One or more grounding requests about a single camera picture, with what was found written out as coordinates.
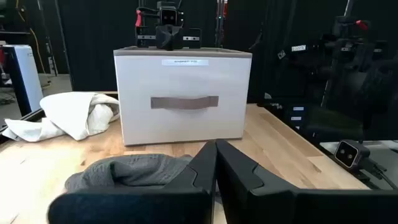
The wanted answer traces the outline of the white tower fan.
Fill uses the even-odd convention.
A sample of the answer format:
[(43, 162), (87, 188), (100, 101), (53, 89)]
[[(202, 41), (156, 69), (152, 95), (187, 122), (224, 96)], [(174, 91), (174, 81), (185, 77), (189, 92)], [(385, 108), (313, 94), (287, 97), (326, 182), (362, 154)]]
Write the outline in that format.
[(22, 116), (40, 109), (43, 98), (34, 54), (29, 45), (3, 45), (6, 54), (6, 70)]

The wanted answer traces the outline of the white towel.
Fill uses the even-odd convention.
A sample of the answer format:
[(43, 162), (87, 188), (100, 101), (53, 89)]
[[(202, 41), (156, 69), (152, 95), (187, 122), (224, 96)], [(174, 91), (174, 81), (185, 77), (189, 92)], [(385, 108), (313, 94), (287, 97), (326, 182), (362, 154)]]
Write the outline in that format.
[(2, 135), (15, 141), (39, 142), (69, 135), (76, 141), (105, 132), (120, 117), (119, 101), (103, 93), (67, 92), (41, 99), (40, 122), (5, 119)]

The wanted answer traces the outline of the beige fabric storage box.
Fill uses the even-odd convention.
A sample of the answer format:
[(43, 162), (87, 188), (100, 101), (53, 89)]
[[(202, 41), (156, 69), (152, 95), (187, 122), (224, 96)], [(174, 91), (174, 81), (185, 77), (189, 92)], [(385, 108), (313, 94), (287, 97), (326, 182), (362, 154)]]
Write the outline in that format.
[(125, 145), (243, 136), (250, 53), (131, 46), (113, 54)]

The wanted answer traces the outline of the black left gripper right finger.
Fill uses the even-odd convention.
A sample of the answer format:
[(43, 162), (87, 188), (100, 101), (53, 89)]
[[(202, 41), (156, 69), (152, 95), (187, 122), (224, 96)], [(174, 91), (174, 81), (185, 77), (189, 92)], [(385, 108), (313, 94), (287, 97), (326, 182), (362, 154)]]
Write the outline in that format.
[(398, 224), (398, 190), (300, 189), (223, 139), (216, 148), (228, 224)]

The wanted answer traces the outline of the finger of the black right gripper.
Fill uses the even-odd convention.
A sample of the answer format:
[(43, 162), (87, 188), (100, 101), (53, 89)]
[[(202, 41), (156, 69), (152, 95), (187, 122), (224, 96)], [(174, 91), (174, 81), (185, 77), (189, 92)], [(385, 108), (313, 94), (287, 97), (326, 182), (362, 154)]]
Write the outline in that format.
[(170, 50), (178, 50), (183, 47), (183, 28), (180, 26), (170, 27)]
[(170, 41), (170, 26), (163, 25), (155, 28), (156, 47), (158, 49), (168, 49)]

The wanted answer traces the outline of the black pole with red clip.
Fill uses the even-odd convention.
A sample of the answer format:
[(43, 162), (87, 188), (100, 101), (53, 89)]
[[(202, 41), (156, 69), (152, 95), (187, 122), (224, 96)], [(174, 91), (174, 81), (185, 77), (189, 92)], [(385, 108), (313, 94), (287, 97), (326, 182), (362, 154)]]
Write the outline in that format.
[(223, 24), (226, 17), (226, 5), (228, 0), (216, 0), (216, 3), (215, 47), (222, 48)]

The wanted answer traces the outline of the plain dark grey towel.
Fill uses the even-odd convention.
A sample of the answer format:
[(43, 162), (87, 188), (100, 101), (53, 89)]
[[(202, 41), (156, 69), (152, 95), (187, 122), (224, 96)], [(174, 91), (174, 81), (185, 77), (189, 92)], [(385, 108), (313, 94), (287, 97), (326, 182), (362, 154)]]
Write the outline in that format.
[(92, 187), (164, 186), (178, 176), (193, 159), (190, 155), (133, 154), (109, 157), (71, 175), (65, 188), (72, 192)]

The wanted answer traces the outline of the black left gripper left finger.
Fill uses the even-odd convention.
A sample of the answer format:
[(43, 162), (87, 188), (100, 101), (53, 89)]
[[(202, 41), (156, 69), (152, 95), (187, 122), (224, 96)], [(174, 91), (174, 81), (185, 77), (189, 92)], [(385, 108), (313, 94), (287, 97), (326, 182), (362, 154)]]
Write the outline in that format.
[(216, 144), (208, 141), (164, 187), (94, 187), (57, 197), (49, 224), (213, 224)]

